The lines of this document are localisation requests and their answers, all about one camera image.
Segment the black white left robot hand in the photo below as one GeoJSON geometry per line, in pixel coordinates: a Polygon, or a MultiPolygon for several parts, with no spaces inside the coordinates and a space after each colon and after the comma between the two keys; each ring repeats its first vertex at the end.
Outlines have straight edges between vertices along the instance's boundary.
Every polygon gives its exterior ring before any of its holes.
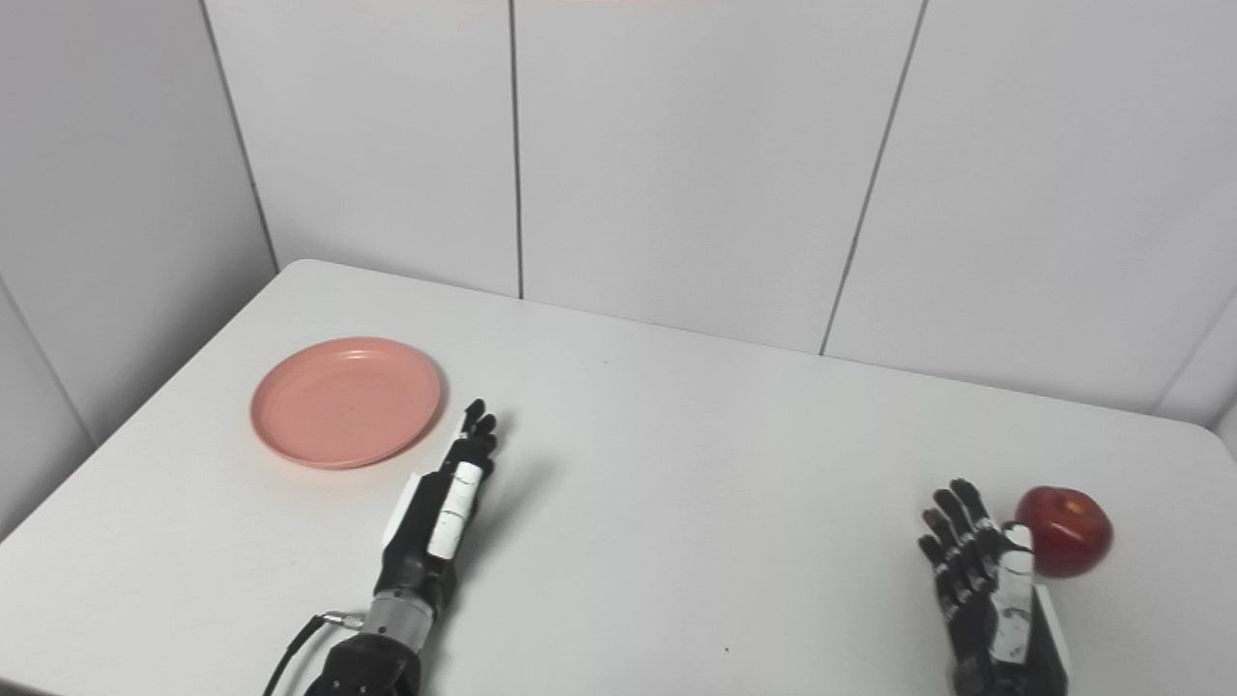
{"type": "Polygon", "coordinates": [[[455,558],[495,471],[496,428],[486,402],[470,402],[442,466],[409,480],[402,516],[386,535],[375,600],[421,600],[434,616],[449,607],[458,588],[455,558]]]}

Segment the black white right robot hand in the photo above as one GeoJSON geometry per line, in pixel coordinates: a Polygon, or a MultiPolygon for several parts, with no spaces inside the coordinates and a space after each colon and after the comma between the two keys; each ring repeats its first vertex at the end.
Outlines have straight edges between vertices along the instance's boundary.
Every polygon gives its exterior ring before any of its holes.
{"type": "Polygon", "coordinates": [[[952,478],[919,538],[952,651],[952,695],[1068,695],[1070,659],[1028,525],[997,524],[976,485],[952,478]]]}

